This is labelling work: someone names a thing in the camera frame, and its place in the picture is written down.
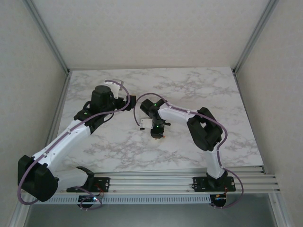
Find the aluminium corner frame post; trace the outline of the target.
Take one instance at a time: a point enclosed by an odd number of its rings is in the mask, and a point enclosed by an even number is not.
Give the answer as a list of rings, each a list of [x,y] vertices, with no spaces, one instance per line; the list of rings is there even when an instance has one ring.
[[[49,33],[49,30],[47,26],[45,25],[40,13],[38,12],[33,0],[22,0],[25,7],[27,8],[28,12],[30,13],[33,21],[35,22],[37,28],[39,29],[42,37],[44,38],[46,44],[49,46],[51,52],[53,53],[55,59],[63,69],[66,76],[69,75],[70,69],[67,67],[67,64],[65,63],[57,45],[55,44],[51,34]]]
[[[241,68],[245,64],[249,54],[255,46],[258,38],[260,37],[264,27],[266,26],[279,1],[280,0],[268,0],[268,3],[265,9],[263,10],[255,28],[253,29],[253,32],[251,33],[239,59],[237,60],[235,66],[232,69],[234,77],[237,77],[237,74],[240,72]]]

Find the aluminium side frame rail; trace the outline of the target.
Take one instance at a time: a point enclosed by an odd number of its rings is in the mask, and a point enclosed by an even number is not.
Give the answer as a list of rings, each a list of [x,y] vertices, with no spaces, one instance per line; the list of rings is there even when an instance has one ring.
[[[62,112],[63,112],[63,107],[64,107],[64,103],[65,103],[65,99],[68,93],[68,88],[70,85],[70,80],[71,80],[71,76],[72,76],[72,71],[70,71],[66,77],[65,77],[65,81],[60,93],[60,97],[58,100],[58,103],[56,105],[55,108],[55,112],[54,112],[54,116],[51,122],[51,126],[50,126],[50,130],[48,132],[47,135],[47,139],[46,139],[46,143],[45,143],[45,147],[42,149],[41,152],[39,152],[40,154],[38,155],[38,157],[42,157],[38,163],[40,165],[43,164],[43,160],[44,160],[44,156],[45,156],[45,152],[47,151],[49,145],[52,143],[52,141],[57,137],[58,135],[58,131],[59,131],[59,126],[60,126],[60,121],[61,121],[61,117],[62,117]]]

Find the black controller board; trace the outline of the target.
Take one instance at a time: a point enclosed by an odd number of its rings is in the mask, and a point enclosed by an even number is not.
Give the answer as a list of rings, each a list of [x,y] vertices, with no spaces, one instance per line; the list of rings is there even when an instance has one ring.
[[[211,194],[211,203],[215,206],[224,206],[227,200],[226,194]]]
[[[98,202],[97,196],[91,196],[91,195],[80,195],[78,197],[78,202],[88,202],[88,203],[95,203]]]

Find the aluminium lower frame leg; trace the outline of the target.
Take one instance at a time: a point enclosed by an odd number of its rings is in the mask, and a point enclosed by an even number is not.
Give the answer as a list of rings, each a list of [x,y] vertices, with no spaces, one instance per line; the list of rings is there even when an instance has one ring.
[[[29,205],[24,205],[18,201],[8,227],[24,227],[29,208]]]
[[[280,193],[269,193],[268,196],[277,227],[294,227],[282,195]]]

